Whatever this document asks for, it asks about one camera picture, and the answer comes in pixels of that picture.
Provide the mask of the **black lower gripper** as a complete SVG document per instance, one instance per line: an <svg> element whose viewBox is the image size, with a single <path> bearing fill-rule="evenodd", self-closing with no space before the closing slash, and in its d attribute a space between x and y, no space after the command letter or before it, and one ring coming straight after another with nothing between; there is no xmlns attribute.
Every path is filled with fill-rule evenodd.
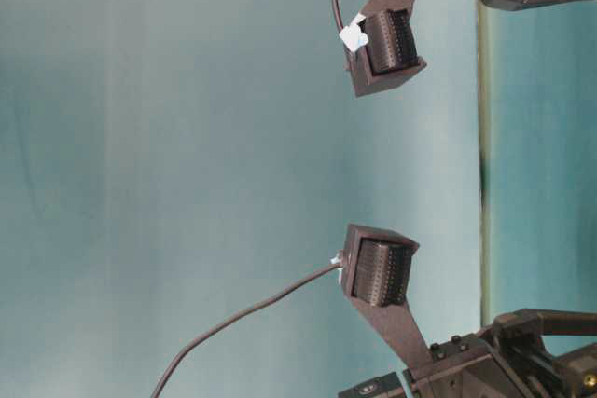
<svg viewBox="0 0 597 398"><path fill-rule="evenodd" d="M405 377L390 373L340 392L342 397L593 397L596 346L550 354L544 336L595 336L596 315L519 309L476 334L432 345L433 362Z"/></svg>

